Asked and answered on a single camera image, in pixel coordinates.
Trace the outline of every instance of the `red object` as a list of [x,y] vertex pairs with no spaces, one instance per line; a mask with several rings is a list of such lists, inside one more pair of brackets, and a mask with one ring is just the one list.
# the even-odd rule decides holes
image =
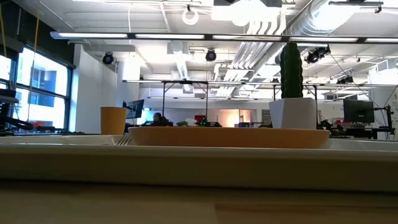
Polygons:
[[195,115],[195,120],[201,121],[201,120],[203,120],[203,118],[205,118],[205,117],[206,117],[205,115]]
[[39,127],[39,126],[44,126],[44,122],[42,122],[42,121],[36,121],[36,122],[33,123],[33,127],[34,127],[34,128],[37,128],[37,127]]

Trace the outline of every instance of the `glass window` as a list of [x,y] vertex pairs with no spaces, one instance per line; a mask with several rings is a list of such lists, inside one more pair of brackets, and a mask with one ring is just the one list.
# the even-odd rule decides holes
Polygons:
[[16,98],[19,104],[14,110],[14,118],[29,120],[30,123],[40,123],[40,126],[63,128],[65,118],[63,98],[32,92],[30,103],[28,103],[29,90],[20,88],[17,88]]
[[24,49],[19,54],[17,82],[30,86],[30,74],[33,87],[63,96],[67,94],[68,69],[40,54],[35,55],[32,50]]
[[11,59],[0,55],[0,78],[9,80],[11,71]]

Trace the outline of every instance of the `window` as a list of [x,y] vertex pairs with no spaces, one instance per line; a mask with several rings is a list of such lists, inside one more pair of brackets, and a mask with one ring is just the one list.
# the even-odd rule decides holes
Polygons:
[[29,90],[17,88],[16,98],[19,100],[14,111],[15,118],[41,126],[64,128],[65,100],[56,96],[32,92],[29,101]]
[[17,83],[30,86],[31,74],[32,87],[63,96],[67,94],[68,68],[40,54],[34,56],[32,50],[24,49],[19,54]]
[[0,56],[0,79],[9,80],[11,71],[11,59]]
[[19,54],[13,117],[40,126],[65,127],[70,70],[32,50]]

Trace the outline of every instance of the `spotlight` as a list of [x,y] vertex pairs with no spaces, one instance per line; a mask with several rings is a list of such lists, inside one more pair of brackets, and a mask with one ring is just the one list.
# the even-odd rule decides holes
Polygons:
[[217,58],[216,52],[214,49],[208,49],[206,54],[206,61],[214,62]]
[[102,62],[105,65],[111,65],[114,61],[113,58],[113,53],[112,52],[106,52],[104,58],[102,59]]
[[330,54],[329,45],[327,47],[317,47],[314,51],[309,52],[307,57],[304,59],[307,63],[317,63],[319,60]]
[[336,84],[349,84],[349,83],[353,83],[354,82],[354,78],[352,76],[347,76],[344,78],[339,78],[336,82]]

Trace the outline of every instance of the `fork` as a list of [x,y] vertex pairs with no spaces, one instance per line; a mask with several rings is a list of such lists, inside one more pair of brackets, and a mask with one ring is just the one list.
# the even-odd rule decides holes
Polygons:
[[131,138],[129,134],[123,135],[121,139],[116,143],[117,146],[128,146],[131,142]]

